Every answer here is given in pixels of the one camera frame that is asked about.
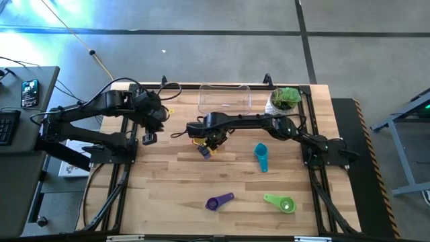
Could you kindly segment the teal measuring cup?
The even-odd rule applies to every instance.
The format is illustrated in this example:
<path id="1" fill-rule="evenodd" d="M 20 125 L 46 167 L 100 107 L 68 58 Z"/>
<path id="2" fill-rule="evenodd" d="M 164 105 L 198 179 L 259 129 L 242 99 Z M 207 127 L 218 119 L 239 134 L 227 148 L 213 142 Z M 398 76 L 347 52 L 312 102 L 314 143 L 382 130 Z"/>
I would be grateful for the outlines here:
<path id="1" fill-rule="evenodd" d="M 254 149 L 254 154 L 260 164 L 262 172 L 268 172 L 268 148 L 263 143 L 258 143 Z"/>

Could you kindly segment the clear plastic basket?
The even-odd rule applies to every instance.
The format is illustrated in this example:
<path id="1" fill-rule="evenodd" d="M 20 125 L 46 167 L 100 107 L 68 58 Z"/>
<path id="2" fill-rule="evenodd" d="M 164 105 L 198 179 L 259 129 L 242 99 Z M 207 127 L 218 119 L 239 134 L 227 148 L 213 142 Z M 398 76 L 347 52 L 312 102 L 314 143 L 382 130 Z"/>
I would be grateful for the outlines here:
<path id="1" fill-rule="evenodd" d="M 252 106 L 248 85 L 200 85 L 198 110 L 202 114 L 222 112 L 228 115 L 248 114 Z"/>

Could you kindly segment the black aluminium table frame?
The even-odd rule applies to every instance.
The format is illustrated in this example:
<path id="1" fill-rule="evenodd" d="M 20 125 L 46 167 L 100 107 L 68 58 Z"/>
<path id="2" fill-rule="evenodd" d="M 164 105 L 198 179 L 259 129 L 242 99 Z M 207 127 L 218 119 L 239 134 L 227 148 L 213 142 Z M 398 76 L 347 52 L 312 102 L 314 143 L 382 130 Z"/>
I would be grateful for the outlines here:
<path id="1" fill-rule="evenodd" d="M 161 92 L 174 109 L 157 143 L 140 145 L 130 168 L 121 217 L 111 213 L 123 235 L 306 235 L 329 228 L 333 217 L 313 190 L 304 164 L 306 149 L 293 140 L 279 141 L 264 130 L 238 130 L 209 159 L 184 133 L 200 115 L 199 83 L 170 86 Z M 268 172 L 254 154 L 268 148 Z M 209 198 L 233 193 L 217 211 L 205 208 Z M 293 213 L 282 212 L 265 194 L 289 196 Z"/>

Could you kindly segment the grey metal cart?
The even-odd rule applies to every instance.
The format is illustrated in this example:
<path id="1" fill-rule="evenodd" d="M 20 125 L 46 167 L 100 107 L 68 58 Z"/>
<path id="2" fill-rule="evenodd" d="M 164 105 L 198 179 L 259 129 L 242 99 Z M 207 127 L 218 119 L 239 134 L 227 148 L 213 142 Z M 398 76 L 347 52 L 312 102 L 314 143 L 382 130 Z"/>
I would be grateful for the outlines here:
<path id="1" fill-rule="evenodd" d="M 408 104 L 370 126 L 372 132 L 387 128 L 394 141 L 407 185 L 393 189 L 399 196 L 430 190 L 430 181 L 417 182 L 417 165 L 430 166 L 430 88 L 414 96 Z"/>

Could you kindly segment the white printed box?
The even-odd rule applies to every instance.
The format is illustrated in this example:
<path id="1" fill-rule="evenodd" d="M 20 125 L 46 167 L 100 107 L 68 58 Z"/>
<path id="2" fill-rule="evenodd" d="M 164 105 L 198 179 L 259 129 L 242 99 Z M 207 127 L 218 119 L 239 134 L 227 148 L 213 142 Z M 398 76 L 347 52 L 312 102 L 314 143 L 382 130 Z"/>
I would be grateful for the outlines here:
<path id="1" fill-rule="evenodd" d="M 67 140 L 66 146 L 88 158 L 91 157 L 90 153 L 83 150 L 83 147 L 92 146 L 91 143 L 86 143 L 86 142 L 77 141 L 77 140 Z M 80 169 L 78 167 L 75 167 L 73 165 L 70 165 L 65 161 L 62 161 L 60 164 L 60 169 L 58 171 L 58 176 L 63 178 L 88 177 L 89 172 L 83 169 Z"/>

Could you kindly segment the smartphone with lit screen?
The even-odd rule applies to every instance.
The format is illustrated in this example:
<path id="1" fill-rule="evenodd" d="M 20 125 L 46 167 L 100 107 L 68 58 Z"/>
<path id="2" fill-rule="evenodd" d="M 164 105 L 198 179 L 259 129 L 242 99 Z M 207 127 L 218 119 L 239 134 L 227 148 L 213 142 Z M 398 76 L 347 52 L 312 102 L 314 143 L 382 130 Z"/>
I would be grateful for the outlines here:
<path id="1" fill-rule="evenodd" d="M 33 108 L 39 104 L 39 81 L 32 79 L 21 83 L 21 107 Z"/>

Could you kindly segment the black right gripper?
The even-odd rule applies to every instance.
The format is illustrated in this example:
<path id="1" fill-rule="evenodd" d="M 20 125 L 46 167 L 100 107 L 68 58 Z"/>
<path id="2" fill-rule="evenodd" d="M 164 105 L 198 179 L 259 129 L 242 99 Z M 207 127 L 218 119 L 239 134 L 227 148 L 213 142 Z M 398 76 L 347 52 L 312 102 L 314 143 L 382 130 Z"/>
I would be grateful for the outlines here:
<path id="1" fill-rule="evenodd" d="M 232 121 L 232 116 L 225 113 L 209 113 L 202 122 L 188 122 L 186 132 L 190 138 L 200 138 L 200 146 L 205 150 L 216 150 L 227 139 L 230 128 L 227 122 Z"/>

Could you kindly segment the black keyboard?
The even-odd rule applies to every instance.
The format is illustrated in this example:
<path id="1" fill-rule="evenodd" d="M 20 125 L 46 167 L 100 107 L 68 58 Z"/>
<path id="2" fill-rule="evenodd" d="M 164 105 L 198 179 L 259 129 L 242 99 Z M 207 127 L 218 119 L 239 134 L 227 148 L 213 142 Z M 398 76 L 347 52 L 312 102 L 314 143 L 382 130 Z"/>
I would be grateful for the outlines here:
<path id="1" fill-rule="evenodd" d="M 0 111 L 0 146 L 12 144 L 20 115 L 18 110 Z"/>

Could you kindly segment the green measuring cup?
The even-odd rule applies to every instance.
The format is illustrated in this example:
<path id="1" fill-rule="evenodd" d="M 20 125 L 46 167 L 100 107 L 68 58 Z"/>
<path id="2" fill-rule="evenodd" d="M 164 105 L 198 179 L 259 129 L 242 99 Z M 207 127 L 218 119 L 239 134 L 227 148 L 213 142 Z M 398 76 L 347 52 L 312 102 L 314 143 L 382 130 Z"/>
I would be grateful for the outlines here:
<path id="1" fill-rule="evenodd" d="M 282 212 L 290 214 L 296 209 L 295 201 L 289 196 L 276 196 L 273 194 L 265 194 L 263 199 L 279 208 Z"/>

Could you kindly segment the yellow measuring cup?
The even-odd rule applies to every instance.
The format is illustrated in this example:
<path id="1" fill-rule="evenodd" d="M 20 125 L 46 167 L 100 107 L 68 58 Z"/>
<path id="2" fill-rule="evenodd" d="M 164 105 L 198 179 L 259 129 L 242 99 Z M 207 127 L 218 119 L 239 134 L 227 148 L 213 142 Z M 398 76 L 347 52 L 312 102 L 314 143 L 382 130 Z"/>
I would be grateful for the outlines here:
<path id="1" fill-rule="evenodd" d="M 195 144 L 196 146 L 198 146 L 200 144 L 200 139 L 201 138 L 192 138 L 193 144 Z M 212 156 L 215 155 L 216 153 L 217 153 L 217 149 L 216 150 L 212 150 Z"/>

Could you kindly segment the black floor mat hazard stripe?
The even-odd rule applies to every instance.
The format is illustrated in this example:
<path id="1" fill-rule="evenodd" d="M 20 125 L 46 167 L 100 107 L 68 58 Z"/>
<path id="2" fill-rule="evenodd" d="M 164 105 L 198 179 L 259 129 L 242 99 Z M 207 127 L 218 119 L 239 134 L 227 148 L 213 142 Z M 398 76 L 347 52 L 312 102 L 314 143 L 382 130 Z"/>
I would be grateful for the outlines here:
<path id="1" fill-rule="evenodd" d="M 340 137 L 347 148 L 360 155 L 350 165 L 349 179 L 361 231 L 369 236 L 399 239 L 400 233 L 363 118 L 355 99 L 333 98 Z"/>

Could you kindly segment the purple measuring cup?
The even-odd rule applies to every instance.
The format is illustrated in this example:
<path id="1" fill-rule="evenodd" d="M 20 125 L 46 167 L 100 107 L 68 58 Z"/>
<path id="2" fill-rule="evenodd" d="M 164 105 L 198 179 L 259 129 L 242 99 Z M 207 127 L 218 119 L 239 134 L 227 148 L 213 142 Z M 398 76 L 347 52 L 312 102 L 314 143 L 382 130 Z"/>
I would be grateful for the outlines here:
<path id="1" fill-rule="evenodd" d="M 234 199 L 234 194 L 227 193 L 221 196 L 209 198 L 205 208 L 211 211 L 217 211 L 221 206 Z"/>

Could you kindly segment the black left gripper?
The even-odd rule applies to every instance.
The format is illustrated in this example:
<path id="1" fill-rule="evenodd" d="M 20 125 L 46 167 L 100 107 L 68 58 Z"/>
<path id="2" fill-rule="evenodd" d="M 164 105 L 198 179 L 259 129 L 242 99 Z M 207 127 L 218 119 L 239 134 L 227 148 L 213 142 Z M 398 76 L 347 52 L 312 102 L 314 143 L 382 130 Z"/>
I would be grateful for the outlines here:
<path id="1" fill-rule="evenodd" d="M 157 142 L 157 133 L 163 132 L 163 123 L 168 119 L 167 108 L 154 91 L 143 91 L 133 99 L 132 121 L 144 128 L 143 145 Z"/>

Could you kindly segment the grey side desk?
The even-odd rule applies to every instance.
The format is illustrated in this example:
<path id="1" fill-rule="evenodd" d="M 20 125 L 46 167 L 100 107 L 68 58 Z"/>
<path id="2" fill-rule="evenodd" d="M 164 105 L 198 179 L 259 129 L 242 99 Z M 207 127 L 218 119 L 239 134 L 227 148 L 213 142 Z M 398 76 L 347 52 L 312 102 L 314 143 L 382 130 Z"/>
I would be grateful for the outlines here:
<path id="1" fill-rule="evenodd" d="M 46 111 L 60 67 L 12 67 L 0 84 L 0 111 L 21 112 L 12 144 L 0 146 L 0 239 L 19 237 L 27 223 L 29 210 L 46 157 L 35 151 L 40 127 L 30 116 Z M 21 109 L 22 83 L 39 81 L 38 105 Z"/>

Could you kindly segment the blue measuring cup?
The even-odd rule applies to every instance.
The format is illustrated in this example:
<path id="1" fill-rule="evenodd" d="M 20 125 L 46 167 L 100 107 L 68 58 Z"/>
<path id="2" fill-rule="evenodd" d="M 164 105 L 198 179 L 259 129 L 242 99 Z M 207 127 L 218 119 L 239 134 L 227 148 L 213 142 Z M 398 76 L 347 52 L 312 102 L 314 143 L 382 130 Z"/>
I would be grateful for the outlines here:
<path id="1" fill-rule="evenodd" d="M 204 144 L 198 145 L 198 151 L 204 157 L 204 159 L 209 159 L 212 156 L 212 150 Z"/>

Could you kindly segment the plant in white geometric pot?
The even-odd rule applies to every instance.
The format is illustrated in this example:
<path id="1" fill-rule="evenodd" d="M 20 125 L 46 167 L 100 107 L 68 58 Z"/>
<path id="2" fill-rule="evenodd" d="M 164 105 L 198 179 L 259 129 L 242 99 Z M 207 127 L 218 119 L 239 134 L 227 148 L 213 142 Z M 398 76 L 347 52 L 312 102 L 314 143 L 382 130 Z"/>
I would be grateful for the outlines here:
<path id="1" fill-rule="evenodd" d="M 301 94 L 297 89 L 292 87 L 277 88 L 271 92 L 267 100 L 265 113 L 286 115 L 301 101 Z"/>

